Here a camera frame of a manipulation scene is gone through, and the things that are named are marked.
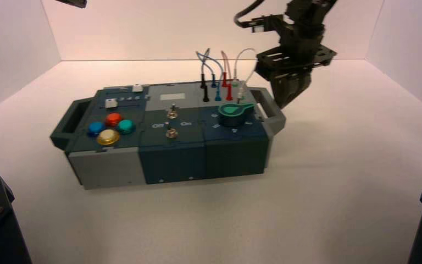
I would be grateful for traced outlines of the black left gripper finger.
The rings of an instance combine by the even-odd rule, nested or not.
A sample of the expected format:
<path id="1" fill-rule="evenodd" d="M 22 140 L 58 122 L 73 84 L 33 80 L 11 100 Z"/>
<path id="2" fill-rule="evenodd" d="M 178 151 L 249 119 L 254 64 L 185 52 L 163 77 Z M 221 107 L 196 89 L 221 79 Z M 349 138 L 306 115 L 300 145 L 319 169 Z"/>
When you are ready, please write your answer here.
<path id="1" fill-rule="evenodd" d="M 86 8 L 87 0 L 57 0 L 58 2 L 68 4 L 77 8 Z"/>

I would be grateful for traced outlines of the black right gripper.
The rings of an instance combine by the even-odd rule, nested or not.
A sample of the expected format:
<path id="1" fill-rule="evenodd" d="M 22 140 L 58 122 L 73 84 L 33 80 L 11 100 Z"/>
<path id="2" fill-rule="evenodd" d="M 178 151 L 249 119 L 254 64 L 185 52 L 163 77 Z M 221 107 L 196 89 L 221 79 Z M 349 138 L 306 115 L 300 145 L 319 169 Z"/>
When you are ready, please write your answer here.
<path id="1" fill-rule="evenodd" d="M 325 25 L 274 25 L 279 45 L 257 54 L 256 72 L 271 81 L 274 101 L 280 109 L 306 90 L 312 81 L 312 69 L 328 66 L 337 52 L 321 44 Z M 291 81 L 280 77 L 294 75 Z"/>

